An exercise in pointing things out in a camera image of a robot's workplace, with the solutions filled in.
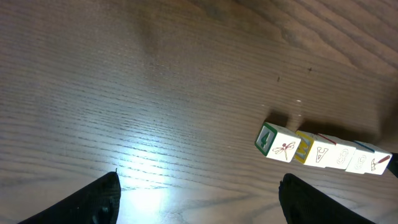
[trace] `printed number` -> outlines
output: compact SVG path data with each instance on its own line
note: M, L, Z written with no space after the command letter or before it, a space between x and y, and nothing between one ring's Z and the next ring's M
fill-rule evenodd
M348 155L348 150L344 149L343 152L340 153L340 157L337 158L337 164L342 164L346 160L346 157Z
M264 147L267 144L268 136L269 136L269 133L267 133L266 135L264 135L264 137L262 137L261 147Z
M362 155L360 158L358 158L358 162L355 165L355 169L360 169L363 166L363 162L365 162L366 156Z

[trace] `red drawing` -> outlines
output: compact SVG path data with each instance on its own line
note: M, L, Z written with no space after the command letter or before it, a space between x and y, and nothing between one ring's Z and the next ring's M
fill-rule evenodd
M287 146L286 146L286 143L283 143L282 147L276 147L276 148L274 148L274 149L272 150L272 152L275 152L275 154L279 154L279 153L281 153L281 152L285 152L285 157L286 157L286 160L287 160L287 153L286 153L286 150L288 150L288 149L293 149L295 143L296 143L296 142L292 142L292 143L288 144Z
M317 159L315 160L315 162L320 162L321 159L323 158L323 156L328 152L329 149L323 149L321 147L317 148Z
M374 163L374 159L372 159L372 164L371 164L371 166L372 166L372 171L375 171L376 170L376 165L378 165L379 163L382 163L382 162L384 162L384 161L386 161L386 160L388 160L388 159L390 159L390 156L386 156L386 157L384 157L384 158L382 158L379 162L377 162L377 163Z

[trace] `block row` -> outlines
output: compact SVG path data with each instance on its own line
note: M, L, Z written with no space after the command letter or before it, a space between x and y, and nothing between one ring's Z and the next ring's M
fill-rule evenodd
M290 162L294 158L304 165L357 174L381 175L392 157L390 152L369 143L305 131L294 133L271 123L262 125L254 144L270 159Z

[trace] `white block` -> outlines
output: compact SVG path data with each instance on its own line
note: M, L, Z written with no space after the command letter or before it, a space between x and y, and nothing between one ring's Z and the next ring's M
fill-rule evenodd
M336 146L334 152L329 155L329 163L326 166L336 169L347 169L351 158L354 156L357 144L326 134L318 135Z
M330 154L335 150L335 144L305 131L296 131L302 141L294 155L295 159L308 166L325 168L329 163Z
M368 167L370 167L373 157L374 153L372 151L357 144L354 156L351 158L346 171L356 174L364 174L368 171Z
M370 166L366 167L365 172L377 175L383 174L384 170L386 169L388 163L392 158L392 154L370 143L360 141L354 142L374 153L373 157L370 160Z
M267 158L290 162L300 140L300 137L287 128L264 123L254 145Z

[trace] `dragonfly picture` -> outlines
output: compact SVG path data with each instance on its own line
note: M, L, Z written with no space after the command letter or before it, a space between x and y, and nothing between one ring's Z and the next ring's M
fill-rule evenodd
M292 143L290 143L288 145L286 145L286 143L283 143L282 147L276 147L276 148L272 149L272 152L275 152L275 154L280 154L281 152L285 152L285 157L286 157L286 160L287 160L287 152L286 152L286 150L293 149L295 143L296 142L292 142Z

